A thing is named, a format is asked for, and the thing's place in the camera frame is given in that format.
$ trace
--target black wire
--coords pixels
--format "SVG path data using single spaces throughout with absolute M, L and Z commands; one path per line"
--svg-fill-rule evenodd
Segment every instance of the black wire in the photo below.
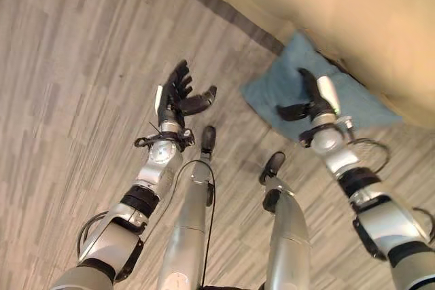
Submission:
M 148 122 L 148 124 L 150 124 L 152 126 L 152 128 L 154 128 L 158 134 L 160 134 L 160 131 L 157 127 L 155 127 L 155 125 L 152 122 Z
M 384 163 L 382 163 L 382 165 L 378 169 L 376 169 L 374 171 L 375 173 L 381 172 L 381 170 L 384 169 L 385 166 L 392 159 L 392 153 L 391 153 L 392 151 L 386 144 L 383 144 L 381 142 L 375 141 L 374 139 L 369 139 L 366 137 L 361 137 L 359 139 L 353 139 L 350 142 L 348 142 L 348 145 L 356 145 L 356 144 L 369 144 L 369 145 L 378 146 L 381 149 L 383 149 L 383 151 L 385 152 L 385 155 L 386 155 L 385 161 L 384 161 Z
M 87 237 L 88 237 L 88 232 L 89 232 L 89 228 L 91 227 L 92 224 L 94 224 L 95 222 L 97 222 L 98 220 L 101 220 L 102 218 L 104 218 L 104 216 L 107 214 L 107 211 L 98 213 L 96 215 L 94 215 L 93 217 L 91 217 L 80 229 L 79 231 L 79 235 L 77 237 L 77 243 L 75 246 L 75 249 L 77 251 L 77 257 L 80 256 L 80 247 L 82 246 L 82 238 L 84 235 L 84 232 L 86 231 L 85 235 L 86 237 L 84 237 L 83 242 L 86 241 Z
M 213 229 L 213 219 L 215 217 L 215 207 L 216 207 L 216 181 L 215 181 L 215 175 L 213 173 L 213 169 L 210 167 L 209 164 L 203 162 L 207 166 L 207 168 L 210 170 L 211 173 L 211 179 L 213 180 L 213 205 L 211 206 L 211 218 L 210 218 L 210 227 L 209 227 L 209 236 L 207 239 L 207 247 L 205 249 L 205 260 L 204 260 L 204 272 L 203 272 L 203 281 L 201 283 L 201 287 L 204 287 L 205 283 L 205 272 L 207 270 L 207 259 L 209 257 L 209 248 L 210 248 L 210 240 L 211 240 L 211 230 Z
M 432 224 L 432 229 L 429 232 L 429 243 L 432 244 L 435 241 L 435 216 L 433 216 L 428 210 L 422 209 L 421 207 L 413 207 L 413 210 L 422 212 L 429 217 L 430 223 Z

